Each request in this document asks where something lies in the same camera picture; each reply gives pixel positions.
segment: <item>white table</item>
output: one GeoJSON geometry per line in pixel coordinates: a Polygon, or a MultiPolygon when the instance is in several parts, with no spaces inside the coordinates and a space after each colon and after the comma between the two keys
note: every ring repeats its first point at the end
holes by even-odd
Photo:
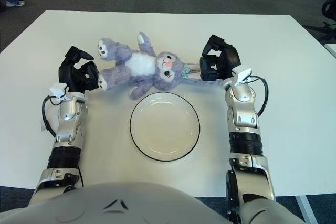
{"type": "Polygon", "coordinates": [[[336,44],[325,44],[324,47],[336,58],[336,44]]]}
{"type": "MultiPolygon", "coordinates": [[[[58,81],[70,46],[95,56],[101,70],[113,63],[97,56],[99,39],[111,37],[136,48],[139,31],[151,38],[156,52],[169,50],[186,62],[199,61],[211,34],[233,44],[241,61],[269,84],[260,124],[276,195],[336,192],[336,61],[292,17],[274,15],[44,12],[0,54],[0,185],[34,188],[46,168],[52,137],[41,131],[41,103],[58,81]]],[[[259,109],[263,87],[258,82],[252,87],[259,109]]],[[[135,180],[192,196],[224,196],[229,169],[224,91],[195,84],[172,90],[195,108],[201,135],[186,157],[162,163],[144,156],[131,140],[129,120],[137,101],[129,99],[130,89],[88,93],[80,161],[85,184],[135,180]]],[[[48,107],[47,117],[56,129],[55,108],[48,107]]]]}

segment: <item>white plate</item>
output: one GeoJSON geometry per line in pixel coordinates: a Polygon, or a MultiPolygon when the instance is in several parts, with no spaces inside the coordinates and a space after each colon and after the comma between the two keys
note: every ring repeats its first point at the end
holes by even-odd
{"type": "Polygon", "coordinates": [[[158,161],[172,161],[195,147],[200,136],[199,122],[196,111],[185,99],[160,92],[136,105],[130,129],[143,154],[158,161]]]}

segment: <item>black chair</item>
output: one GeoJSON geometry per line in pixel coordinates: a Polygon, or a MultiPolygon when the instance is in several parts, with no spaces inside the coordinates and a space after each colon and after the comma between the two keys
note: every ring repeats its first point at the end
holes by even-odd
{"type": "MultiPolygon", "coordinates": [[[[336,22],[336,0],[326,0],[322,6],[322,13],[326,18],[332,19],[336,22]]],[[[332,29],[330,26],[336,25],[332,24],[329,25],[327,22],[323,22],[323,27],[314,27],[314,26],[303,26],[306,29],[311,29],[314,31],[319,31],[320,33],[324,33],[325,35],[318,39],[319,42],[321,41],[328,41],[332,38],[336,39],[336,28],[332,29]]]]}

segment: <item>white plush belly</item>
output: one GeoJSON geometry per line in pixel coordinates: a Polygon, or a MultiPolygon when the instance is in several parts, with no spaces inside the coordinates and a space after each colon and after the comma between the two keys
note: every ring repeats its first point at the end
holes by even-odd
{"type": "Polygon", "coordinates": [[[155,57],[150,55],[134,52],[125,65],[131,69],[132,76],[155,74],[155,57]]]}

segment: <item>black cable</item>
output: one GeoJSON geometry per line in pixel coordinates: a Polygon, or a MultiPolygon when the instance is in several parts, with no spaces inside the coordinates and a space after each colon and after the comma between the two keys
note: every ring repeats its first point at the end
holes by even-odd
{"type": "Polygon", "coordinates": [[[60,101],[59,103],[54,104],[53,101],[51,100],[51,97],[49,98],[49,100],[52,103],[52,105],[54,105],[54,106],[60,105],[63,102],[63,101],[60,101]]]}
{"type": "MultiPolygon", "coordinates": [[[[62,96],[60,96],[60,98],[62,98],[62,97],[64,97],[65,95],[66,95],[66,93],[67,93],[67,90],[66,90],[66,88],[68,87],[68,85],[64,88],[64,95],[62,95],[62,96]]],[[[55,133],[55,131],[53,130],[53,128],[51,128],[51,126],[50,126],[50,124],[49,124],[49,121],[47,120],[47,118],[46,118],[46,112],[45,112],[45,106],[46,106],[46,102],[49,100],[51,103],[52,103],[52,105],[54,105],[54,106],[57,106],[57,105],[60,105],[63,101],[60,101],[59,103],[53,103],[53,101],[51,100],[52,98],[56,98],[56,96],[46,96],[45,98],[44,98],[44,100],[43,100],[43,103],[42,103],[42,118],[43,118],[43,122],[44,122],[44,125],[45,125],[45,127],[46,127],[46,129],[47,129],[47,131],[49,131],[50,133],[51,133],[51,135],[53,136],[53,137],[56,137],[56,133],[55,133]]]]}
{"type": "Polygon", "coordinates": [[[42,103],[42,118],[43,118],[43,122],[44,122],[44,125],[46,126],[47,131],[49,131],[52,134],[53,137],[56,137],[56,133],[55,133],[55,131],[53,131],[53,129],[51,128],[51,126],[50,126],[50,124],[49,124],[49,122],[48,122],[48,120],[46,118],[45,105],[46,105],[46,102],[48,100],[50,100],[50,98],[55,98],[55,97],[56,96],[52,96],[52,97],[51,96],[47,96],[47,97],[44,98],[43,103],[42,103]]]}
{"type": "Polygon", "coordinates": [[[82,187],[84,187],[84,181],[83,181],[82,173],[80,172],[79,166],[78,166],[78,171],[79,171],[80,180],[82,181],[82,187]]]}
{"type": "Polygon", "coordinates": [[[259,76],[250,76],[252,78],[256,78],[255,80],[253,81],[249,81],[249,82],[246,82],[246,83],[251,83],[251,82],[255,82],[257,80],[260,80],[263,82],[264,84],[264,88],[265,88],[265,99],[264,99],[264,102],[261,106],[261,109],[259,110],[258,112],[258,116],[261,116],[261,114],[264,112],[265,108],[266,108],[266,105],[267,105],[267,102],[268,102],[268,94],[269,94],[269,90],[268,90],[268,84],[267,84],[267,81],[264,79],[264,78],[261,78],[259,76]]]}

